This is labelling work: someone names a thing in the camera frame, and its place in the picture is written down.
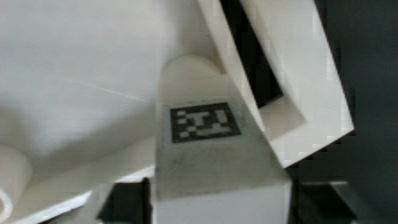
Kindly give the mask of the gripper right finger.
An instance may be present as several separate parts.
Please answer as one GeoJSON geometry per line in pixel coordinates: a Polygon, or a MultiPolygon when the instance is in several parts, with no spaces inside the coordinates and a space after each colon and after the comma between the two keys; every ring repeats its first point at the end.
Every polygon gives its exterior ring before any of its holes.
{"type": "Polygon", "coordinates": [[[291,224],[371,224],[371,212],[346,181],[292,184],[291,224]]]}

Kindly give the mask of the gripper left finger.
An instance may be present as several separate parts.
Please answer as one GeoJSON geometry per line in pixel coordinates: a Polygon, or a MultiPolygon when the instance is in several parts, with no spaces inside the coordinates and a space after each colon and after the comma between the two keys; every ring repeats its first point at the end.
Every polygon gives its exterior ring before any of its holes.
{"type": "Polygon", "coordinates": [[[93,224],[152,224],[150,182],[113,183],[93,224]]]}

